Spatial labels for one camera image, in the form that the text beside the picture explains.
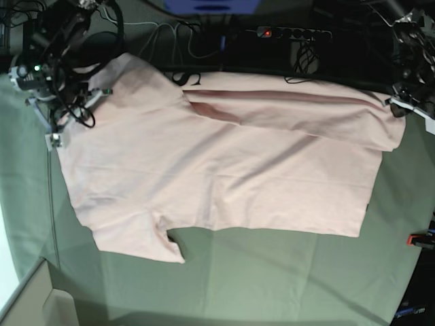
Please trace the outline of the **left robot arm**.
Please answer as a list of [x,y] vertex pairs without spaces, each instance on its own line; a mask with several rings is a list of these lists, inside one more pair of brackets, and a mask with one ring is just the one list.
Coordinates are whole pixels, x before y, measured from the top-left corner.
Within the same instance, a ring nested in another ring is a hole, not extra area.
[[434,121],[434,18],[418,1],[374,1],[371,8],[391,29],[395,117],[410,112]]

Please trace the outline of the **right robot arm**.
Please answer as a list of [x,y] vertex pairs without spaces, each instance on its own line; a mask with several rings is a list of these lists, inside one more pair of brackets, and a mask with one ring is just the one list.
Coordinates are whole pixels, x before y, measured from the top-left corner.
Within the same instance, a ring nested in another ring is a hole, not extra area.
[[[114,43],[104,54],[92,57],[90,70],[81,72],[84,63],[73,49],[101,6],[111,8],[116,16]],[[116,1],[55,1],[34,19],[24,49],[12,59],[7,75],[15,89],[29,93],[25,103],[49,133],[64,128],[62,118],[93,128],[92,102],[111,92],[89,90],[89,81],[121,53],[123,42],[124,19]]]

